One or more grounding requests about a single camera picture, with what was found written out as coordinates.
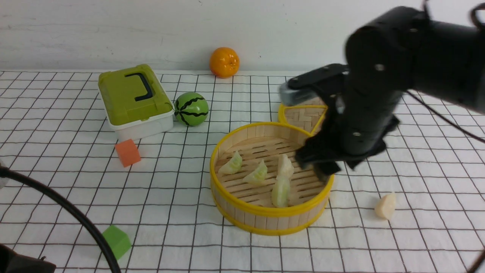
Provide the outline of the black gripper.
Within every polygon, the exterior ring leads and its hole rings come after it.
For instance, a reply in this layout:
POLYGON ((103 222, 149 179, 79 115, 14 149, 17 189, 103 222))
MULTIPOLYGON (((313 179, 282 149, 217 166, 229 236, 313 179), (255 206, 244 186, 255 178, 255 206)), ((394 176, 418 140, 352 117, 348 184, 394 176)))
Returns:
POLYGON ((338 161, 354 168, 385 150, 383 137, 398 125, 393 116, 402 98, 401 89, 352 73, 305 73, 297 76, 295 86, 315 91, 328 106, 320 132, 296 151, 298 164, 302 168, 313 164, 319 181, 328 183, 341 171, 338 161))

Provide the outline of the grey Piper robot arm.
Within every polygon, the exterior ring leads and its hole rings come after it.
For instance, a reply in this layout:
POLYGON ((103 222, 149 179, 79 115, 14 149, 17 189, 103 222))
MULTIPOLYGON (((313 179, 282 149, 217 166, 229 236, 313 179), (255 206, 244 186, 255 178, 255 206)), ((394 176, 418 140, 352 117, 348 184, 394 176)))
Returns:
POLYGON ((386 150, 384 137, 399 120, 395 108, 404 92, 416 90, 484 113, 484 24, 470 12, 472 27, 431 20, 421 10, 399 6, 350 35, 346 64, 328 64, 281 86, 287 106, 320 97, 327 106, 321 129, 296 151, 300 168, 319 178, 354 169, 386 150))

